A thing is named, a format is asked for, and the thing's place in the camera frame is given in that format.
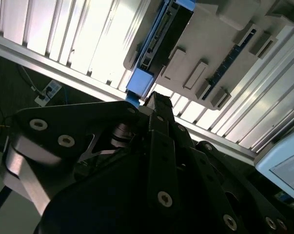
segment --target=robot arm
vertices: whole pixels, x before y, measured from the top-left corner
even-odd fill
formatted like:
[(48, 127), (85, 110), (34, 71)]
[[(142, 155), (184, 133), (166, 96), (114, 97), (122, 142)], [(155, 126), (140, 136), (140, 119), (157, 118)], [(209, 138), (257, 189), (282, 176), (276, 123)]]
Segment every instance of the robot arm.
[(21, 110), (2, 161), (40, 234), (293, 233), (209, 142), (194, 145), (168, 97)]

